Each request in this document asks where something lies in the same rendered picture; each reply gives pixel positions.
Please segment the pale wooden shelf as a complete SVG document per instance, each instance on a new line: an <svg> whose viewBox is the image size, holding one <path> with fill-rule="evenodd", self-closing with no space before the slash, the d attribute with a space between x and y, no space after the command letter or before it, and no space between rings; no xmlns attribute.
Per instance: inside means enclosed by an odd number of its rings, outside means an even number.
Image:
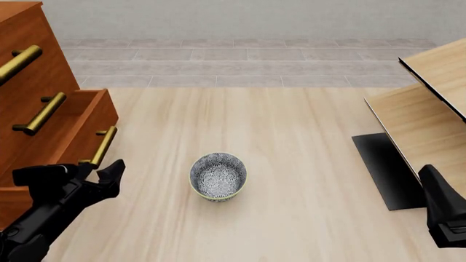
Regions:
<svg viewBox="0 0 466 262"><path fill-rule="evenodd" d="M365 102L412 172L466 183L466 38L400 58L416 84Z"/></svg>

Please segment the wooden cabinet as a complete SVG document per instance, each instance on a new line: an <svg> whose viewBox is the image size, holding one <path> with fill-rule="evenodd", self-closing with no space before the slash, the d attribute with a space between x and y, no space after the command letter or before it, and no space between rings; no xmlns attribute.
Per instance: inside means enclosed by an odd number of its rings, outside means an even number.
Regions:
<svg viewBox="0 0 466 262"><path fill-rule="evenodd" d="M117 133L107 90L81 90L39 1L0 1L0 231L31 207L12 171L99 167Z"/></svg>

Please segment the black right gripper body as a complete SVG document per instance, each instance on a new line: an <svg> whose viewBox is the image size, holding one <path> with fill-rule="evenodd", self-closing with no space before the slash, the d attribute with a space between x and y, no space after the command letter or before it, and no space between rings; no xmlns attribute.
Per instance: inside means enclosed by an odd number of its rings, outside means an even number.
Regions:
<svg viewBox="0 0 466 262"><path fill-rule="evenodd" d="M466 248L466 217L446 222L427 218L427 227L438 248Z"/></svg>

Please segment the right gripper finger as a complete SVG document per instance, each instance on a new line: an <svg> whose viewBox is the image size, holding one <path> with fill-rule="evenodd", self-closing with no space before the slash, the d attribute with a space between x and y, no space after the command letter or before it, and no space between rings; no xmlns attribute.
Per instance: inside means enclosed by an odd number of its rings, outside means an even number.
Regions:
<svg viewBox="0 0 466 262"><path fill-rule="evenodd" d="M427 200L427 226L445 224L449 228L466 228L466 198L431 164L421 168L419 178Z"/></svg>

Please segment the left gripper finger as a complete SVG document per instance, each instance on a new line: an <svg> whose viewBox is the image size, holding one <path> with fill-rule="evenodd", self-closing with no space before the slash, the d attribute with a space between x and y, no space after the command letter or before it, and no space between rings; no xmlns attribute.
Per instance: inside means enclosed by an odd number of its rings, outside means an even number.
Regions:
<svg viewBox="0 0 466 262"><path fill-rule="evenodd" d="M101 187L104 199L116 198L120 192L120 184L126 165L123 159L118 159L108 167L97 172L99 177L98 185Z"/></svg>
<svg viewBox="0 0 466 262"><path fill-rule="evenodd" d="M86 178L91 174L94 170L94 165L91 163L81 163L77 165L77 174L75 178L77 180L86 180Z"/></svg>

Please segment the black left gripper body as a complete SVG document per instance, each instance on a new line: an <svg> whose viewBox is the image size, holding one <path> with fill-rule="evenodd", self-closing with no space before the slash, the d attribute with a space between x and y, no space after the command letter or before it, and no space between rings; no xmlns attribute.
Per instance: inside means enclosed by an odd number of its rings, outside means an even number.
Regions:
<svg viewBox="0 0 466 262"><path fill-rule="evenodd" d="M102 197L98 183L73 179L63 187L65 196L61 199L64 210L80 213L83 209L106 200Z"/></svg>

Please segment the patterned blue-white bowl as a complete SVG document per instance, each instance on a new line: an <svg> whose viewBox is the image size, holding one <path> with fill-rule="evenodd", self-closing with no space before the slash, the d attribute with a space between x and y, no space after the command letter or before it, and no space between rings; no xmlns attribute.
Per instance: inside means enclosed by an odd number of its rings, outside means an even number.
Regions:
<svg viewBox="0 0 466 262"><path fill-rule="evenodd" d="M233 154L213 152L201 156L191 167L189 183L196 194L210 202L226 202L245 187L248 172Z"/></svg>

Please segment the wooden drawer, open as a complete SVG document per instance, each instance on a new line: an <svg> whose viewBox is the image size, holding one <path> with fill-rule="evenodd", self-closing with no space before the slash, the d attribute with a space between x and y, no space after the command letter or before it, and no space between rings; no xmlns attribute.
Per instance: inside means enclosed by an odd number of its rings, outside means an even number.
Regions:
<svg viewBox="0 0 466 262"><path fill-rule="evenodd" d="M14 187L12 171L21 167L91 159L102 141L96 132L117 121L108 90L71 93L34 136L13 130L0 136L0 188Z"/></svg>

